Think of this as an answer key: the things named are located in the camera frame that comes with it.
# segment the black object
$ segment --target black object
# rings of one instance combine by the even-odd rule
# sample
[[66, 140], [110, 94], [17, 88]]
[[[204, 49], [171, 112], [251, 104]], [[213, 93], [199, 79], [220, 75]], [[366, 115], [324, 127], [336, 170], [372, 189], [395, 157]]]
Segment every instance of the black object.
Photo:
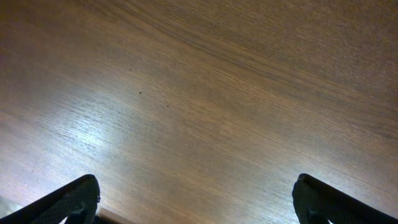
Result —
[[[398, 220], [311, 177], [300, 174], [292, 192], [301, 224], [398, 224]], [[0, 219], [1, 224], [110, 224], [96, 217], [100, 187], [88, 174]]]
[[36, 202], [0, 219], [1, 224], [92, 224], [100, 187], [94, 175], [80, 177]]
[[308, 174], [299, 175], [292, 196], [301, 224], [398, 224], [397, 219]]

